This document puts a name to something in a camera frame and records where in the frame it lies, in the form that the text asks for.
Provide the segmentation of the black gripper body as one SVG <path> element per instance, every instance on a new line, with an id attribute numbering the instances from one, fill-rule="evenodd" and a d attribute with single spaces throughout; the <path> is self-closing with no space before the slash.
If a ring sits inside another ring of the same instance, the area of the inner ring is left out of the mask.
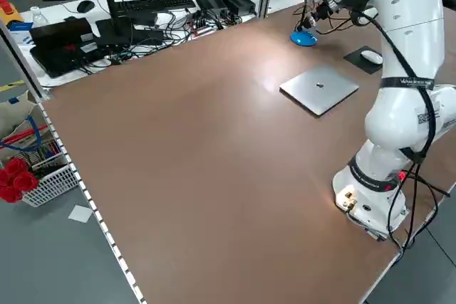
<path id="1" fill-rule="evenodd" d="M 320 4 L 311 14 L 311 23 L 317 23 L 320 20 L 326 20 L 331 16 L 331 8 L 326 4 Z"/>

